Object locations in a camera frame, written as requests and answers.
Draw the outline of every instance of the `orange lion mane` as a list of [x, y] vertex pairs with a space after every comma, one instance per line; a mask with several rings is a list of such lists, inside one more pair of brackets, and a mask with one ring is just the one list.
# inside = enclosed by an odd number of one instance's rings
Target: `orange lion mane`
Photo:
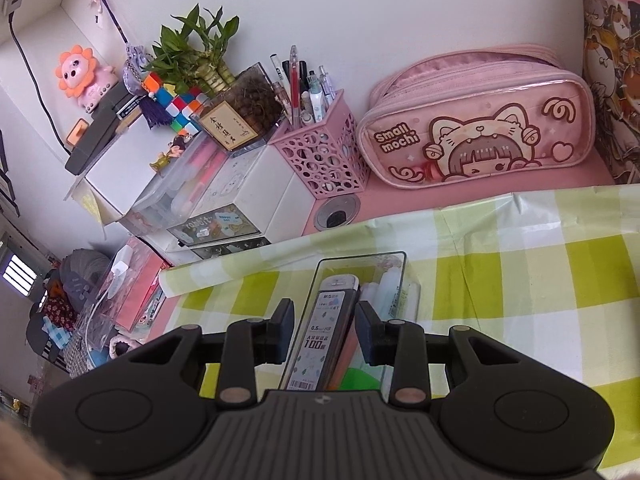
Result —
[[[75, 88], [69, 88], [64, 77], [62, 77], [62, 64], [66, 61], [66, 58], [72, 54], [82, 54], [82, 57], [89, 61], [89, 71]], [[58, 88], [64, 90], [67, 97], [80, 97], [82, 92], [84, 92], [84, 89], [94, 81], [95, 69], [98, 68], [98, 60], [94, 57], [93, 49], [83, 49], [80, 45], [74, 45], [71, 52], [63, 52], [60, 54], [60, 59], [58, 61], [60, 62], [60, 66], [56, 69], [56, 76], [60, 79], [58, 82]]]

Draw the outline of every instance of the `pink pen holder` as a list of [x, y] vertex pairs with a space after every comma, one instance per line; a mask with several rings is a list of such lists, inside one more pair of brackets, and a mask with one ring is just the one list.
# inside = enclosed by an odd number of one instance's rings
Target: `pink pen holder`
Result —
[[273, 144], [317, 199], [364, 191], [369, 167], [355, 139], [356, 123], [339, 90], [319, 123], [291, 131], [285, 122]]

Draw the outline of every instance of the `red pen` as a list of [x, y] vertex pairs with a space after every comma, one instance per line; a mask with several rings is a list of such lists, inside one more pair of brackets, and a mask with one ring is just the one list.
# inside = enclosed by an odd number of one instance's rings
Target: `red pen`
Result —
[[291, 70], [291, 126], [294, 130], [300, 127], [300, 76], [298, 74], [298, 49], [291, 46], [289, 57]]

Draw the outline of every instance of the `swirl design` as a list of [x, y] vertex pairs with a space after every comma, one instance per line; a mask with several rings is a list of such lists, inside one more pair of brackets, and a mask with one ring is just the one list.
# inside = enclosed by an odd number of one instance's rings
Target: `swirl design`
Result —
[[423, 171], [414, 171], [412, 168], [395, 168], [394, 166], [389, 167], [389, 173], [396, 177], [398, 180], [403, 180], [404, 182], [411, 182], [412, 184], [417, 184], [418, 182], [422, 182], [424, 180], [424, 172]]
[[569, 99], [552, 97], [543, 105], [542, 114], [571, 124], [575, 121], [575, 105]]

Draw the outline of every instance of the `chair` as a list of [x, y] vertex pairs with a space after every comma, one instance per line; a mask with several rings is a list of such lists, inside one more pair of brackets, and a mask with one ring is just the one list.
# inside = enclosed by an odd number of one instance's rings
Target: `chair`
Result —
[[63, 372], [67, 372], [66, 363], [62, 357], [60, 348], [49, 338], [49, 334], [42, 329], [44, 314], [36, 312], [31, 316], [27, 324], [27, 342], [37, 355], [44, 357]]

